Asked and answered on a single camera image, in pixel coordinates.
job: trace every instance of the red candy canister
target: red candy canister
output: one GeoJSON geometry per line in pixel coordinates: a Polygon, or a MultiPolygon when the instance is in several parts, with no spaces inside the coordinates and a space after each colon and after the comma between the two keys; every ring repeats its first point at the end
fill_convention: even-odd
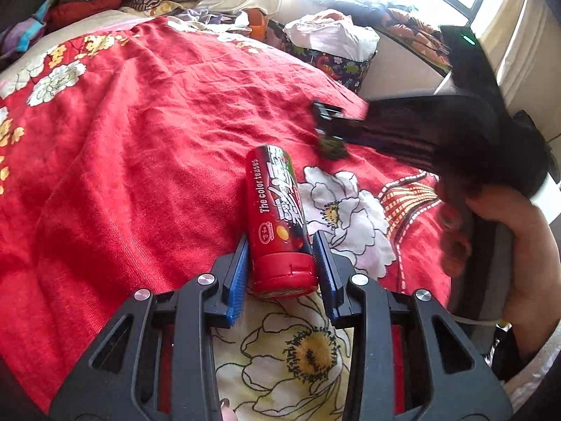
{"type": "Polygon", "coordinates": [[[255,295],[315,291],[318,277],[290,156],[274,145],[257,147],[246,158],[246,178],[255,295]]]}

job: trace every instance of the red cloth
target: red cloth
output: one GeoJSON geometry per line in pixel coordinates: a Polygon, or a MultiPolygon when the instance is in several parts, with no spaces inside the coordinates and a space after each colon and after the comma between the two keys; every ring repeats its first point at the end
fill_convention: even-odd
{"type": "Polygon", "coordinates": [[[73,1],[55,6],[47,14],[47,31],[49,33],[67,27],[78,20],[94,14],[117,9],[122,0],[73,1]]]}
{"type": "MultiPolygon", "coordinates": [[[[0,182],[0,354],[44,410],[136,289],[179,288],[235,249],[252,147],[283,147],[299,182],[305,166],[319,166],[354,172],[374,196],[434,184],[364,147],[350,146],[344,160],[319,158],[310,101],[349,115],[364,102],[288,54],[178,32],[165,18],[100,40],[64,43],[58,64],[47,56],[42,72],[0,99],[8,134],[25,132],[0,146],[0,168],[9,167],[0,182]],[[64,82],[57,74],[72,77],[71,67],[82,74],[64,82]]],[[[384,201],[387,213],[396,208],[384,201]]],[[[422,286],[445,301],[433,210],[411,217],[396,222],[399,261],[380,281],[393,290],[407,282],[407,292],[422,286]]]]}

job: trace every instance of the orange object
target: orange object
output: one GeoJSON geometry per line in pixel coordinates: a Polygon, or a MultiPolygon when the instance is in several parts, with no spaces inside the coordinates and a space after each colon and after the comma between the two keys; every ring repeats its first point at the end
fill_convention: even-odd
{"type": "Polygon", "coordinates": [[[265,29],[267,28],[265,15],[257,8],[245,9],[245,12],[248,14],[249,27],[251,28],[249,37],[265,42],[265,29]]]}

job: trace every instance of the metal screw head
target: metal screw head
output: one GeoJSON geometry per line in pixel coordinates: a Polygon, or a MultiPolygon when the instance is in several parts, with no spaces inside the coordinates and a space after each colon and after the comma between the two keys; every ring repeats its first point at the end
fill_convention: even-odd
{"type": "Polygon", "coordinates": [[[135,293],[135,299],[137,301],[145,301],[146,299],[148,299],[150,297],[150,290],[146,289],[146,288],[142,288],[139,289],[136,293],[135,293]]]}
{"type": "Polygon", "coordinates": [[[415,291],[415,297],[420,301],[430,301],[433,298],[433,295],[430,294],[428,289],[418,289],[415,291]]]}
{"type": "Polygon", "coordinates": [[[355,274],[351,277],[351,281],[358,286],[363,286],[368,283],[368,277],[363,274],[355,274]]]}
{"type": "Polygon", "coordinates": [[[216,277],[214,277],[214,275],[212,274],[199,275],[199,277],[197,278],[197,282],[199,285],[212,285],[215,280],[216,277]]]}

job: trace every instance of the bed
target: bed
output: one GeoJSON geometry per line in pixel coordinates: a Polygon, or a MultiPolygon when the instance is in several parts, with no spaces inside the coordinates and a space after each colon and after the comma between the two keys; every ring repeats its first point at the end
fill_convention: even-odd
{"type": "MultiPolygon", "coordinates": [[[[43,411],[135,290],[179,288],[234,250],[257,145],[291,155],[310,233],[385,288],[446,302],[437,179],[359,146],[318,156],[310,101],[361,115],[357,95],[277,49],[173,17],[79,24],[0,75],[0,355],[43,411]]],[[[330,326],[319,294],[249,289],[236,326],[213,334],[219,395],[240,421],[340,418],[352,331],[330,326]]]]}

